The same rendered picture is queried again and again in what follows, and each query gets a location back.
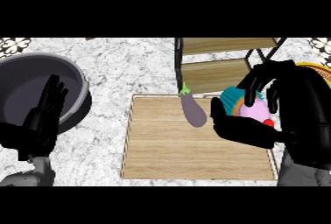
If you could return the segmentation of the wooden tray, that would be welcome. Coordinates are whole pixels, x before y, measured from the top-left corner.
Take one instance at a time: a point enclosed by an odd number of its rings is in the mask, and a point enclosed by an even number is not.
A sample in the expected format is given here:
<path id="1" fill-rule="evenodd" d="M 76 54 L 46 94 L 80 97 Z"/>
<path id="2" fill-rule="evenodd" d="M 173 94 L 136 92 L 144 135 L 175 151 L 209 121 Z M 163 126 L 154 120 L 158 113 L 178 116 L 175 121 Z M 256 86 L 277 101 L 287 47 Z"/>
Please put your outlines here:
<path id="1" fill-rule="evenodd" d="M 274 153 L 189 125 L 175 94 L 135 94 L 120 176 L 124 179 L 275 180 Z"/>

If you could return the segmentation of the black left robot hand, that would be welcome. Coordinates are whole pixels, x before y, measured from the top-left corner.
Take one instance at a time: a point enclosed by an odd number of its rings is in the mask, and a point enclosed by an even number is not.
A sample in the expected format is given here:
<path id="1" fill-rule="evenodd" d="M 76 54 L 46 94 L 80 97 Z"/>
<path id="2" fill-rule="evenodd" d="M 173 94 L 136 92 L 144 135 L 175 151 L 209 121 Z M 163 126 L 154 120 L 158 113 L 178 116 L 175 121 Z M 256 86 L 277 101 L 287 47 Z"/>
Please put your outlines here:
<path id="1" fill-rule="evenodd" d="M 68 89 L 52 74 L 40 95 L 39 104 L 31 108 L 24 124 L 17 126 L 0 122 L 0 145 L 18 152 L 18 160 L 46 157 L 55 149 L 59 117 Z"/>

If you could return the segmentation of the yellow rimmed plate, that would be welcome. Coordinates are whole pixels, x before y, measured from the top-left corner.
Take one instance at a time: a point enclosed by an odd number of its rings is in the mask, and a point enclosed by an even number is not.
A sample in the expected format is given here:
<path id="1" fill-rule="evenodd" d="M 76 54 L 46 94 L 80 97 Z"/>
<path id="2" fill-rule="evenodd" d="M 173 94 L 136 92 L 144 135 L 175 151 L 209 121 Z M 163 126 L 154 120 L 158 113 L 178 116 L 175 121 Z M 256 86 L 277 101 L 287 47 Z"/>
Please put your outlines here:
<path id="1" fill-rule="evenodd" d="M 322 78 L 325 79 L 325 82 L 331 85 L 331 68 L 324 67 L 322 65 L 311 62 L 297 62 L 296 63 L 300 67 L 309 67 L 314 68 L 318 73 L 321 74 Z"/>

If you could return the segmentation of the wooden tiered shelf, black frame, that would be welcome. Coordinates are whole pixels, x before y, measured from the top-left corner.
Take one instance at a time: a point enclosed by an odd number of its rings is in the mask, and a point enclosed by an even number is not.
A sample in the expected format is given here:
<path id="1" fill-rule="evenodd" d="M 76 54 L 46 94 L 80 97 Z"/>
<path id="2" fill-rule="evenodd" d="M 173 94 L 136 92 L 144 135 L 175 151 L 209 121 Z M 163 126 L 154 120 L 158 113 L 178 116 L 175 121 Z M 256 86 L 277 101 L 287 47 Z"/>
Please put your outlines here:
<path id="1" fill-rule="evenodd" d="M 252 70 L 249 62 L 253 51 L 262 61 L 269 60 L 278 51 L 286 38 L 176 38 L 175 39 L 175 73 L 178 89 L 184 85 L 195 94 L 218 92 L 235 86 Z M 182 57 L 204 53 L 225 53 L 247 50 L 240 59 L 184 64 Z"/>

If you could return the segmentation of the purple eggplant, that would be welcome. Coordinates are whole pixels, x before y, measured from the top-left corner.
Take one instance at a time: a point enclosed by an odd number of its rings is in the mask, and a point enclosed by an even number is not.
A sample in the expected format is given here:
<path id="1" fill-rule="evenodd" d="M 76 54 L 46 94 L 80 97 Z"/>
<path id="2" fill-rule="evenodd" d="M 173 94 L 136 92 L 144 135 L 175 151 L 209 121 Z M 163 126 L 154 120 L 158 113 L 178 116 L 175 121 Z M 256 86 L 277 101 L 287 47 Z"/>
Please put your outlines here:
<path id="1" fill-rule="evenodd" d="M 192 97 L 192 91 L 187 87 L 187 83 L 182 83 L 181 105 L 191 126 L 200 128 L 207 123 L 207 115 L 203 107 Z"/>

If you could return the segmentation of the grey pot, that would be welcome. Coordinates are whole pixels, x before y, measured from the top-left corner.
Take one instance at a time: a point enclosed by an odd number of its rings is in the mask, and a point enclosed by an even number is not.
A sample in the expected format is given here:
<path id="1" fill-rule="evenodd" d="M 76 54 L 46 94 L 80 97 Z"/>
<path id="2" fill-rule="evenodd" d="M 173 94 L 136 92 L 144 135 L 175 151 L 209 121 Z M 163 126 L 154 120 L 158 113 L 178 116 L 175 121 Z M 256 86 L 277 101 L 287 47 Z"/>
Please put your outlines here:
<path id="1" fill-rule="evenodd" d="M 23 53 L 0 59 L 0 123 L 24 124 L 52 74 L 59 76 L 68 89 L 58 127 L 58 133 L 62 134 L 88 116 L 92 95 L 77 64 L 54 53 Z"/>

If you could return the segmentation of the pink cupcake with teal wrapper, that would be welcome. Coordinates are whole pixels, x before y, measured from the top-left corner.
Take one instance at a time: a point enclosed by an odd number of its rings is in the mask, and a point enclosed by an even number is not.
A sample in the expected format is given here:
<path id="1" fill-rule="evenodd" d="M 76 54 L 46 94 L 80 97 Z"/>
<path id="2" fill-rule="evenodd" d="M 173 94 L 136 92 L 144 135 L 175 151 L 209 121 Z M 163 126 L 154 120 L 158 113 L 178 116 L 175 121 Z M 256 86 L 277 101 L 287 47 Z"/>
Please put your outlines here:
<path id="1" fill-rule="evenodd" d="M 221 101 L 228 116 L 253 118 L 262 124 L 274 127 L 275 122 L 271 118 L 268 104 L 260 92 L 256 92 L 255 103 L 252 107 L 244 104 L 246 90 L 237 87 L 228 87 L 221 94 Z"/>

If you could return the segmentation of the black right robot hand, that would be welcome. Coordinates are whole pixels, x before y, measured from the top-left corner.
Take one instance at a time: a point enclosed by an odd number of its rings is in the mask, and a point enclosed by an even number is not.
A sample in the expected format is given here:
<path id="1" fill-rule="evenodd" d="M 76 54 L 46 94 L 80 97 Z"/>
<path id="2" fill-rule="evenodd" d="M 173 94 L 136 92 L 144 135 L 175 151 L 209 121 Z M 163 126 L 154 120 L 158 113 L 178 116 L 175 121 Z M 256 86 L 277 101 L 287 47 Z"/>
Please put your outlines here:
<path id="1" fill-rule="evenodd" d="M 280 115 L 275 129 L 249 117 L 228 115 L 225 104 L 212 99 L 213 129 L 221 138 L 271 149 L 283 143 L 300 165 L 331 171 L 331 87 L 315 69 L 291 60 L 256 65 L 238 88 L 244 105 L 266 92 L 269 112 Z"/>

